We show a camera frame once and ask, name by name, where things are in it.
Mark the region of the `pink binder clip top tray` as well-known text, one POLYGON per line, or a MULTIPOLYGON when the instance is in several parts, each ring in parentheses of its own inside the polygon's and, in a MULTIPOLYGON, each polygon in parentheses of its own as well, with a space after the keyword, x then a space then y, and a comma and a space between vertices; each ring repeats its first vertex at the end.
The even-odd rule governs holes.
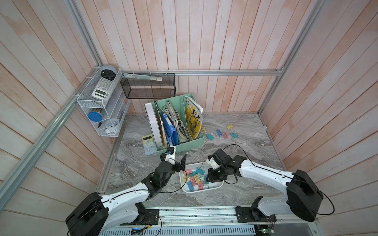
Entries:
POLYGON ((184 174, 188 175, 188 174, 191 174, 192 173, 192 170, 191 169, 188 169, 188 170, 185 170, 184 171, 184 174))

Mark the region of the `white plastic storage tray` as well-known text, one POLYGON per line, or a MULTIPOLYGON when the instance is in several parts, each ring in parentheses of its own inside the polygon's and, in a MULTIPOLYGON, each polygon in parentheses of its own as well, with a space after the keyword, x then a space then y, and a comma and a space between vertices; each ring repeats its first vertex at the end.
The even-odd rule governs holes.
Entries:
POLYGON ((183 191, 188 193, 188 194, 192 194, 192 193, 200 193, 200 192, 204 192, 204 191, 208 191, 208 190, 214 190, 214 189, 221 188, 223 186, 224 182, 208 183, 206 181, 206 177, 207 177, 209 168, 211 168, 211 166, 209 164, 207 164, 206 162, 199 162, 199 163, 187 165, 186 170, 188 170, 188 169, 192 170, 192 173, 188 174, 188 175, 190 175, 190 182, 192 182, 195 189, 192 192, 189 191, 187 183, 183 182, 183 177, 186 174, 184 174, 184 171, 181 171, 179 173, 179 176, 180 176, 179 180, 180 180, 180 185, 183 186, 182 187, 183 191), (197 168, 203 169, 205 171, 205 174, 204 175, 198 174, 197 171, 196 171, 197 168), (200 181, 204 181, 204 189, 203 190, 198 190, 198 184, 200 183, 200 181))

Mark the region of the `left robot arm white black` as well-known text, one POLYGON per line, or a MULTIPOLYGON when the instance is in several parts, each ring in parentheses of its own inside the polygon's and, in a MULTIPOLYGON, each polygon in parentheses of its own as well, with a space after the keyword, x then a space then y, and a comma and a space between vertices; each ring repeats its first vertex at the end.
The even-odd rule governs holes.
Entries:
POLYGON ((166 155, 142 182, 110 195, 89 194, 66 218, 68 236, 98 236, 124 223, 135 223, 144 214, 143 202, 162 192, 171 176, 186 169, 187 156, 181 162, 166 155))

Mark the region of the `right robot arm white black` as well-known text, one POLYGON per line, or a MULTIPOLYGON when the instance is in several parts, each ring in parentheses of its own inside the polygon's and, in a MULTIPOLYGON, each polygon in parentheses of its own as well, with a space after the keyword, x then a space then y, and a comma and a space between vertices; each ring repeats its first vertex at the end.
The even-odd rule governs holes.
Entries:
POLYGON ((294 214, 307 222, 316 220, 324 194, 306 172, 276 170, 258 165, 247 157, 231 157, 222 149, 209 155, 206 162, 211 166, 206 178, 209 183, 224 182, 228 176, 243 177, 282 193, 276 197, 258 196, 250 207, 236 207, 239 222, 274 222, 277 214, 294 214))

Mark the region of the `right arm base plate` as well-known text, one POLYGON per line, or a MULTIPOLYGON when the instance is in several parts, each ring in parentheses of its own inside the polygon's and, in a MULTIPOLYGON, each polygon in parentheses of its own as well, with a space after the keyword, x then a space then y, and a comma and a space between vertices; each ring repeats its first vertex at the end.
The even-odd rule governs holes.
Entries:
POLYGON ((275 223, 276 216, 264 215, 258 208, 236 206, 235 212, 239 223, 267 222, 275 223))

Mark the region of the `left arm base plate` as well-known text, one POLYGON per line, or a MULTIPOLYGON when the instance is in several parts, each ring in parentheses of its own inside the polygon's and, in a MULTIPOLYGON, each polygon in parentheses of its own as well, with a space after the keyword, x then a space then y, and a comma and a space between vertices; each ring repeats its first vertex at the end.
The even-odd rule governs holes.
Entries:
POLYGON ((159 209, 153 208, 143 211, 133 222, 123 223, 121 226, 157 225, 159 224, 159 221, 159 209))

